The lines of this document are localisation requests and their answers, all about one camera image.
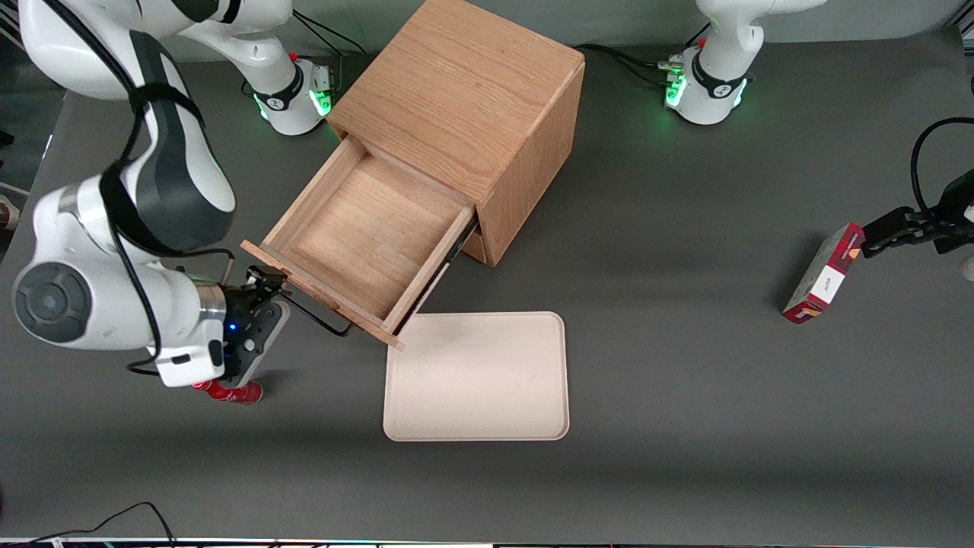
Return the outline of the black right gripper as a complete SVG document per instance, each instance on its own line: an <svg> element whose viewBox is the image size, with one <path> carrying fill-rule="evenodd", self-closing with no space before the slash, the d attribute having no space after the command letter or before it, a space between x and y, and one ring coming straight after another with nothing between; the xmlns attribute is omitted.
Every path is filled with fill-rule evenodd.
<svg viewBox="0 0 974 548"><path fill-rule="evenodd" d="M225 339L256 339L265 327L260 310L265 302L274 298L288 301L290 291L285 287L288 274L269 265L250 265L247 268L248 285L225 287Z"/></svg>

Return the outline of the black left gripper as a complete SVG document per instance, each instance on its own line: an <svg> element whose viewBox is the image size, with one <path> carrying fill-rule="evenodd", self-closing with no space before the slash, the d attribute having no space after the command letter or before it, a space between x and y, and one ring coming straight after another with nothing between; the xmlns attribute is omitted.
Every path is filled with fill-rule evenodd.
<svg viewBox="0 0 974 548"><path fill-rule="evenodd" d="M894 247L921 245L934 241L938 254L953 252L973 241L973 170L947 184L940 201L929 215L910 207L899 207L864 228L862 254L872 259Z"/></svg>

